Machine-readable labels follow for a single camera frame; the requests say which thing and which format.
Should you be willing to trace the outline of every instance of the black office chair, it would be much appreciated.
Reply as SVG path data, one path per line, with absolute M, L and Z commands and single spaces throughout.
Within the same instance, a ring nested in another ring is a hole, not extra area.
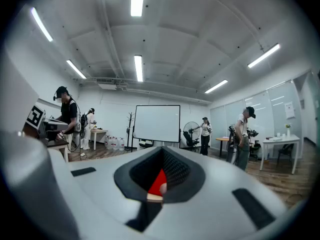
M 279 152 L 278 152 L 278 160 L 276 162 L 276 166 L 278 166 L 278 164 L 279 164 L 280 156 L 286 155 L 286 156 L 289 156 L 289 160 L 290 160 L 291 168 L 292 168 L 291 153 L 292 153 L 293 149 L 294 149 L 294 144 L 285 144 L 285 145 L 283 145 L 282 149 L 280 149 Z
M 189 133 L 187 131 L 183 132 L 183 136 L 186 139 L 186 144 L 188 147 L 190 147 L 190 151 L 192 151 L 192 149 L 194 149 L 194 151 L 196 151 L 196 149 L 198 149 L 197 147 L 194 147 L 195 145 L 197 145 L 199 143 L 199 138 L 192 140 L 191 136 L 189 135 Z
M 259 141 L 256 140 L 255 143 L 254 143 L 254 146 L 251 146 L 250 145 L 250 154 L 249 154 L 249 157 L 251 158 L 255 158 L 255 160 L 257 161 L 258 160 L 258 155 L 254 152 L 258 151 L 258 149 L 261 148 L 261 145 L 258 143 Z
M 146 141 L 150 141 L 152 144 L 141 144 L 140 141 L 143 141 L 143 142 L 146 142 Z M 142 148 L 151 148 L 154 146 L 154 142 L 152 140 L 148 140 L 148 139 L 139 139 L 139 146 L 142 147 Z

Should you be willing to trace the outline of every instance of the office chair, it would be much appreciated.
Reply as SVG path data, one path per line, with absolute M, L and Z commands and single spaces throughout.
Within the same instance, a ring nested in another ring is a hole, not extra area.
M 196 151 L 196 149 L 199 150 L 199 148 L 194 147 L 195 145 L 197 145 L 199 143 L 199 138 L 192 140 L 192 138 L 190 137 L 189 133 L 187 131 L 183 132 L 183 136 L 186 139 L 186 144 L 188 147 L 190 147 L 190 151 L 192 151 L 192 149 L 194 149 L 194 151 Z
M 282 149 L 280 149 L 280 150 L 278 151 L 278 159 L 277 159 L 277 162 L 276 162 L 276 166 L 278 166 L 278 164 L 279 164 L 279 158 L 280 158 L 280 156 L 286 155 L 286 156 L 289 156 L 289 160 L 290 160 L 291 168 L 292 168 L 291 153 L 292 153 L 292 150 L 293 150 L 293 149 L 294 149 L 294 144 L 285 144 L 285 145 L 283 145 Z

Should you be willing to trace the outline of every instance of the black cap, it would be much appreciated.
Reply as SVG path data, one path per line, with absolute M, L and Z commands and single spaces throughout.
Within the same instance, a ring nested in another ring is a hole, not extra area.
M 61 98 L 61 94 L 68 94 L 69 95 L 69 92 L 67 90 L 67 87 L 64 87 L 64 86 L 60 86 L 57 90 L 56 90 L 56 97 L 57 98 Z
M 256 118 L 255 109 L 252 106 L 247 106 L 246 109 L 248 110 L 250 117 Z

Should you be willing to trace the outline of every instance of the person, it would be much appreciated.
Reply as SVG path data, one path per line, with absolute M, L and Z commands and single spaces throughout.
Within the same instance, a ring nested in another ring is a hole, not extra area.
M 256 118 L 255 109 L 252 106 L 248 106 L 245 108 L 243 113 L 238 116 L 238 119 L 235 124 L 235 133 L 239 141 L 237 149 L 237 166 L 244 171 L 246 170 L 250 155 L 250 144 L 247 132 L 248 118 L 250 117 Z
M 81 149 L 83 150 L 89 150 L 89 139 L 91 135 L 91 125 L 94 123 L 94 114 L 95 114 L 95 109 L 90 108 L 88 113 L 86 114 L 87 122 L 88 124 L 84 128 L 84 136 L 81 139 Z
M 68 144 L 68 154 L 71 153 L 71 143 L 73 139 L 73 133 L 75 131 L 75 126 L 77 124 L 77 104 L 74 99 L 70 96 L 67 87 L 60 86 L 56 90 L 56 98 L 58 103 L 61 105 L 61 116 L 56 118 L 58 121 L 62 121 L 68 124 L 68 128 L 62 130 L 61 133 L 64 134 L 65 140 Z
M 208 121 L 207 117 L 202 118 L 203 123 L 201 126 L 198 126 L 197 128 L 191 129 L 192 131 L 202 128 L 201 131 L 201 150 L 200 154 L 207 156 L 208 155 L 208 146 L 210 141 L 210 134 L 212 132 L 212 126 L 210 122 Z

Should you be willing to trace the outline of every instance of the ceiling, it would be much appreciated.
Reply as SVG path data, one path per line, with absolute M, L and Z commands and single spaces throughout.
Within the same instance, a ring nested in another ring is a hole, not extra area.
M 143 0 L 142 17 L 131 17 L 131 0 L 30 3 L 58 49 L 87 77 L 68 69 L 82 85 L 119 78 L 130 90 L 213 101 L 301 56 L 293 48 L 299 30 L 287 20 L 290 0 Z M 276 43 L 279 51 L 248 68 Z M 142 55 L 143 83 L 134 55 Z M 224 79 L 227 84 L 204 93 Z

